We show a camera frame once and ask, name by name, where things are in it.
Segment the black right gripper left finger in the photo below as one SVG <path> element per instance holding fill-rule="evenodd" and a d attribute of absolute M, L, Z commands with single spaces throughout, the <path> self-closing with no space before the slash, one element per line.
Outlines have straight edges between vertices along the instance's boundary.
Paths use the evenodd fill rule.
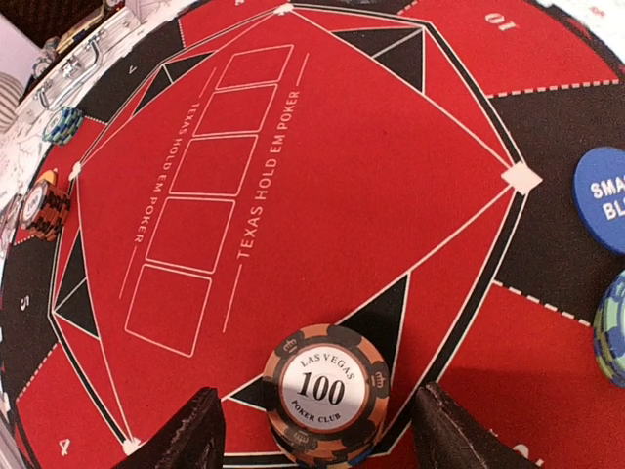
<path fill-rule="evenodd" d="M 222 468 L 225 439 L 226 420 L 218 390 L 203 387 L 115 468 Z"/>

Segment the orange black hundred chip stack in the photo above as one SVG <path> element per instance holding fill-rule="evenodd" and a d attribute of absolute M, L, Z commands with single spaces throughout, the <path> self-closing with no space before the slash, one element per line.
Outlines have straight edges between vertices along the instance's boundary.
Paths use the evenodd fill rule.
<path fill-rule="evenodd" d="M 19 216 L 20 227 L 39 239 L 54 241 L 71 207 L 68 192 L 57 186 L 58 171 L 47 170 L 27 193 Z"/>

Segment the blue small blind button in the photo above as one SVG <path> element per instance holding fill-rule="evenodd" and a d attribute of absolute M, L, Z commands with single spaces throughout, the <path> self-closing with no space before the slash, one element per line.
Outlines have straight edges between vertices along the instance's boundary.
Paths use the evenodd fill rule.
<path fill-rule="evenodd" d="M 573 198 L 592 237 L 608 250 L 624 254 L 624 150 L 587 151 L 573 174 Z"/>

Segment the green fifty poker chip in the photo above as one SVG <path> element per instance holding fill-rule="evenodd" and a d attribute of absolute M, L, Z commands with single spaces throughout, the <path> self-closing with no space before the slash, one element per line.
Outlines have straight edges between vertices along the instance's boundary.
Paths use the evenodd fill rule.
<path fill-rule="evenodd" d="M 593 346 L 600 371 L 624 388 L 624 272 L 613 280 L 596 310 Z"/>

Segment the striped grey cup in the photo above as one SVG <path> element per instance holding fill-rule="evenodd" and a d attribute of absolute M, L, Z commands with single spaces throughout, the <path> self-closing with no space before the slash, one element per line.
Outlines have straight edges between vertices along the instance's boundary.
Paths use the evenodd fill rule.
<path fill-rule="evenodd" d="M 17 107 L 24 93 L 23 85 L 14 76 L 0 72 L 0 131 L 8 131 L 17 118 Z"/>

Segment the round red black poker mat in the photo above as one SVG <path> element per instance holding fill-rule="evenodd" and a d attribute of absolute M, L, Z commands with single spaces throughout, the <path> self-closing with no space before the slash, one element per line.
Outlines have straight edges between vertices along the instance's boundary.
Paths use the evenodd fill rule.
<path fill-rule="evenodd" d="M 368 468 L 413 468 L 437 381 L 540 468 L 620 468 L 593 317 L 623 270 L 573 198 L 624 146 L 620 1 L 160 1 L 101 48 L 83 124 L 1 139 L 1 191 L 57 173 L 56 240 L 4 244 L 1 420 L 28 468 L 110 468 L 200 388 L 228 468 L 286 468 L 271 350 L 313 323 L 385 359 Z"/>

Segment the aluminium poker chip case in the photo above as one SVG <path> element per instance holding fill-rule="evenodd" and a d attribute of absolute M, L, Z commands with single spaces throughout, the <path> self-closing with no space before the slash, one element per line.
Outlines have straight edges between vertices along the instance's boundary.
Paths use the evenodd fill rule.
<path fill-rule="evenodd" d="M 33 82 L 21 83 L 17 118 L 22 112 L 33 122 L 43 111 L 59 108 L 96 74 L 108 51 L 142 22 L 139 1 L 103 1 L 62 37 L 48 40 L 32 66 Z"/>

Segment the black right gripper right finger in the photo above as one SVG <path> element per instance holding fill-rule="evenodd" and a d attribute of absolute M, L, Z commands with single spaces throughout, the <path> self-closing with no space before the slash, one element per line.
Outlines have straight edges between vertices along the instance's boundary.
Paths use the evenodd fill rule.
<path fill-rule="evenodd" d="M 418 388 L 412 429 L 421 468 L 534 468 L 479 424 L 436 382 Z"/>

